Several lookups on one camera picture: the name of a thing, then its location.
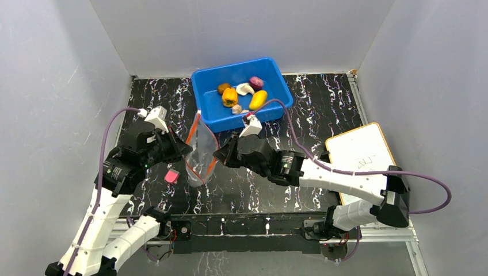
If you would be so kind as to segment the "clear zip top bag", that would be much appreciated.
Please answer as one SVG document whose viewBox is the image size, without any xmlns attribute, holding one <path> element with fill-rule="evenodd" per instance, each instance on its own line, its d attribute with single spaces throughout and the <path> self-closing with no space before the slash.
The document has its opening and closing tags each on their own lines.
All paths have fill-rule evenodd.
<svg viewBox="0 0 488 276">
<path fill-rule="evenodd" d="M 186 144 L 192 147 L 192 152 L 185 158 L 189 186 L 205 185 L 209 182 L 217 162 L 213 153 L 220 147 L 214 133 L 203 121 L 200 110 L 195 115 Z"/>
</svg>

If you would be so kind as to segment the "orange bell pepper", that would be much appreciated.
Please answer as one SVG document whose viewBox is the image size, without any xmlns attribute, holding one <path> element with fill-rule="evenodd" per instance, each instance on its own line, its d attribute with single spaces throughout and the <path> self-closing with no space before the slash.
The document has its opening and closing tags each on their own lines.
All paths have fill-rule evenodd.
<svg viewBox="0 0 488 276">
<path fill-rule="evenodd" d="M 238 93 L 235 88 L 226 88 L 222 93 L 222 102 L 225 107 L 233 107 L 238 104 Z"/>
</svg>

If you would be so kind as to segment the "yellow mango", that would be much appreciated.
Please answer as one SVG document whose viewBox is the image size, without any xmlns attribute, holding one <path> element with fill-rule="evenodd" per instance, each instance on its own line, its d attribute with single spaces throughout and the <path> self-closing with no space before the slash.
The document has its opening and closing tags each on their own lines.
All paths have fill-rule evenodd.
<svg viewBox="0 0 488 276">
<path fill-rule="evenodd" d="M 257 110 L 263 106 L 268 97 L 268 93 L 265 90 L 259 90 L 254 93 L 251 102 L 249 103 L 250 110 Z"/>
</svg>

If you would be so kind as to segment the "brown potato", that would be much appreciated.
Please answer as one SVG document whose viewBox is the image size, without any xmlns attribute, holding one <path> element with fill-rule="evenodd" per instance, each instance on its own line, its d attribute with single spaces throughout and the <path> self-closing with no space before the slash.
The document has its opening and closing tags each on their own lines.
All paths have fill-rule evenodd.
<svg viewBox="0 0 488 276">
<path fill-rule="evenodd" d="M 232 88 L 232 86 L 229 83 L 222 83 L 217 86 L 217 92 L 219 94 L 223 94 L 225 89 Z"/>
</svg>

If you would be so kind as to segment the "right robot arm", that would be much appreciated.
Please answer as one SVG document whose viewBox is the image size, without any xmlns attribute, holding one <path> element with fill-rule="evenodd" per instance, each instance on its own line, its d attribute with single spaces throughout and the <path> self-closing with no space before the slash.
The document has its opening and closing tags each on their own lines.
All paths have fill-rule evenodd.
<svg viewBox="0 0 488 276">
<path fill-rule="evenodd" d="M 377 176 L 340 174 L 331 164 L 312 160 L 302 152 L 274 149 L 258 135 L 233 134 L 213 156 L 226 167 L 245 167 L 279 186 L 321 188 L 358 198 L 347 205 L 329 207 L 323 221 L 304 226 L 313 239 L 338 238 L 374 222 L 396 228 L 409 226 L 410 189 L 399 175 L 399 167 L 390 166 L 390 173 Z"/>
</svg>

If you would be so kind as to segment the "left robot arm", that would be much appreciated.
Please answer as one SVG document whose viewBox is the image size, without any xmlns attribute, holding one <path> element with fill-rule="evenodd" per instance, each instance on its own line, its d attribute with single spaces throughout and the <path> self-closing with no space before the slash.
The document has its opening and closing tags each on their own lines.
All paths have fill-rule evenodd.
<svg viewBox="0 0 488 276">
<path fill-rule="evenodd" d="M 151 207 L 113 242 L 110 234 L 147 169 L 182 161 L 191 147 L 159 118 L 133 123 L 101 163 L 92 199 L 72 245 L 46 275 L 116 275 L 147 241 L 169 237 L 170 215 Z"/>
</svg>

